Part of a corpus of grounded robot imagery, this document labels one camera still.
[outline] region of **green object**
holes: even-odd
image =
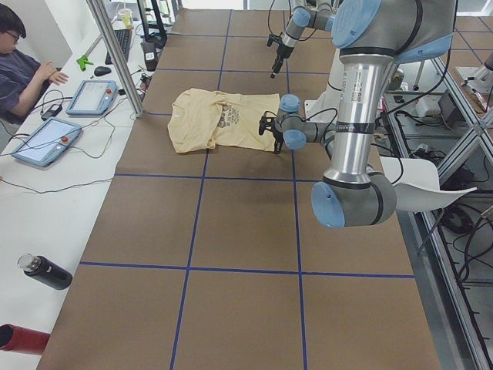
[[[77,64],[79,64],[80,70],[83,72],[86,70],[86,65],[88,65],[88,64],[94,65],[93,62],[89,61],[89,59],[87,58],[87,55],[83,55],[79,59],[77,59]]]

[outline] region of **label on robot arm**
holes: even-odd
[[[367,104],[368,96],[365,92],[367,80],[367,69],[344,71],[340,100],[346,104]]]

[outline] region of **touchscreen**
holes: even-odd
[[[49,125],[38,131],[16,153],[40,161],[57,145],[62,136],[77,130],[74,126],[52,119]]]
[[[106,94],[108,84],[106,82],[85,82],[79,94],[75,97],[75,104],[71,110],[95,111],[99,108],[101,100]]]

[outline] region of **tablet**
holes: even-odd
[[[117,93],[115,81],[82,81],[67,107],[70,116],[101,116]]]
[[[56,117],[48,118],[11,155],[35,166],[46,167],[60,157],[81,130],[82,127],[77,123]]]

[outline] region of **keyboard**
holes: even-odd
[[[129,53],[130,53],[130,39],[132,36],[132,30],[131,29],[115,29],[115,35],[116,39],[118,40],[118,43],[120,45],[120,48],[122,48],[123,55],[125,56],[125,60],[128,62],[129,61]],[[109,53],[106,53],[106,59],[105,59],[105,64],[113,64],[111,61],[111,56],[109,56]]]

